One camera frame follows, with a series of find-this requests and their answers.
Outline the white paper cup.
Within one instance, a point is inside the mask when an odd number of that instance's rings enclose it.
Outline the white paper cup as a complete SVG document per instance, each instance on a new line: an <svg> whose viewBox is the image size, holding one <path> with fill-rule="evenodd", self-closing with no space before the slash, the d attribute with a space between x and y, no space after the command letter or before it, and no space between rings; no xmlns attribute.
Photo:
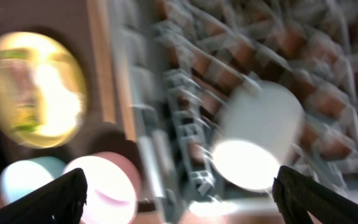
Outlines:
<svg viewBox="0 0 358 224"><path fill-rule="evenodd" d="M298 99L278 83L259 81L235 89L211 148L214 168L242 189L269 191L299 140L303 120Z"/></svg>

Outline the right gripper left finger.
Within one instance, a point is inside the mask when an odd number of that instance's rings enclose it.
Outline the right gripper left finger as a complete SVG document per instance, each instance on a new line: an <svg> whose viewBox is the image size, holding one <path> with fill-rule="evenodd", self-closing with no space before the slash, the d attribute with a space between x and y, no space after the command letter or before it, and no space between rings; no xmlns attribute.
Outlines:
<svg viewBox="0 0 358 224"><path fill-rule="evenodd" d="M0 224L79 224L87 189L83 170L73 169L0 208Z"/></svg>

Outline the light blue bowl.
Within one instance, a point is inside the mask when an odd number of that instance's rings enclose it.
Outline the light blue bowl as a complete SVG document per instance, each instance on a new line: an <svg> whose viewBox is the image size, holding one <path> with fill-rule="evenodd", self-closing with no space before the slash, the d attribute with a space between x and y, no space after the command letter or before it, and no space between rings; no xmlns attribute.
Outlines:
<svg viewBox="0 0 358 224"><path fill-rule="evenodd" d="M59 178L66 164L56 157L36 157L8 165L0 175L0 196L8 205Z"/></svg>

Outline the yellow round plate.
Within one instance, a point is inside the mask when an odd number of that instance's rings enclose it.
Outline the yellow round plate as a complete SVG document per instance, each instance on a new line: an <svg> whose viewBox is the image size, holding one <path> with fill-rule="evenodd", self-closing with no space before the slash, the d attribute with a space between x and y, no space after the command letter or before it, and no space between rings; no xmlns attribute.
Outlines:
<svg viewBox="0 0 358 224"><path fill-rule="evenodd" d="M36 32L0 36L0 129L31 148L70 141L86 117L85 74L60 42Z"/></svg>

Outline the pink bowl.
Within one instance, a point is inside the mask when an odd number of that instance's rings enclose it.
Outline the pink bowl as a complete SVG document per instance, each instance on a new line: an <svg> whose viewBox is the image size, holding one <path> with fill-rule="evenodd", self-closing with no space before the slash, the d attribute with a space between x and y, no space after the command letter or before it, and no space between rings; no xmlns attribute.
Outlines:
<svg viewBox="0 0 358 224"><path fill-rule="evenodd" d="M126 157L99 152L69 162L63 172L80 168L88 185L81 221L87 224L130 224L142 188L139 171Z"/></svg>

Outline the green snack wrapper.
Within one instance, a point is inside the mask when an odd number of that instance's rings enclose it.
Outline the green snack wrapper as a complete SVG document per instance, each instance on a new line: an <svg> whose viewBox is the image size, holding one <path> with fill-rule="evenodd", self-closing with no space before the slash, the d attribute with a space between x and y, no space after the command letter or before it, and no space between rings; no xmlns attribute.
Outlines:
<svg viewBox="0 0 358 224"><path fill-rule="evenodd" d="M0 75L7 81L7 95L12 106L10 129L34 132L40 125L39 100L28 50L0 51Z"/></svg>

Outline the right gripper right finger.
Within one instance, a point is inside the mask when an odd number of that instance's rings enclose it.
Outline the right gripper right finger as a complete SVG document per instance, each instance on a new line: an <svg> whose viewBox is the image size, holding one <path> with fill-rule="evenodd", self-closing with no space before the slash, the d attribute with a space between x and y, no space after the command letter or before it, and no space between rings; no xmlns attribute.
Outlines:
<svg viewBox="0 0 358 224"><path fill-rule="evenodd" d="M358 224L358 204L288 166L280 167L272 194L286 224L312 224L311 215L323 224Z"/></svg>

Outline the crumpled white napkin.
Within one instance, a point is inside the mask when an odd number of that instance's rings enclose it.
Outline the crumpled white napkin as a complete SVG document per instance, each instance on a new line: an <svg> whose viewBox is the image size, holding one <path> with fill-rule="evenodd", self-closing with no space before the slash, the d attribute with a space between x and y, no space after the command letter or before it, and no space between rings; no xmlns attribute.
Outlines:
<svg viewBox="0 0 358 224"><path fill-rule="evenodd" d="M40 127L37 132L57 137L77 127L83 109L82 94L66 88L58 68L41 64L34 72L40 90Z"/></svg>

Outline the grey dishwasher rack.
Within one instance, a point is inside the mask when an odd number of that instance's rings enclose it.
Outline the grey dishwasher rack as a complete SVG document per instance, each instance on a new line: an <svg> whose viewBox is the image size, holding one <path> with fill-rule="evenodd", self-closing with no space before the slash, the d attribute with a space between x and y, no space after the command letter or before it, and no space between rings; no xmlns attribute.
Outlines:
<svg viewBox="0 0 358 224"><path fill-rule="evenodd" d="M285 163L358 203L358 1L106 1L121 113L149 180L152 223L280 214L214 168L237 89L261 81L304 109Z"/></svg>

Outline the dark brown serving tray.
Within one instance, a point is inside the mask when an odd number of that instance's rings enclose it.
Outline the dark brown serving tray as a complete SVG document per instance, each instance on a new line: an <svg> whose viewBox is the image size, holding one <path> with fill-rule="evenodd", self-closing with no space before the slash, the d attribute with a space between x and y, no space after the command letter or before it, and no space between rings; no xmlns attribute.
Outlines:
<svg viewBox="0 0 358 224"><path fill-rule="evenodd" d="M140 155L124 134L105 25L101 1L0 1L0 35L12 31L48 35L67 47L85 72L89 96L85 122L71 141L49 153L70 161L117 145L141 168ZM0 173L9 162L44 154L16 144L0 130Z"/></svg>

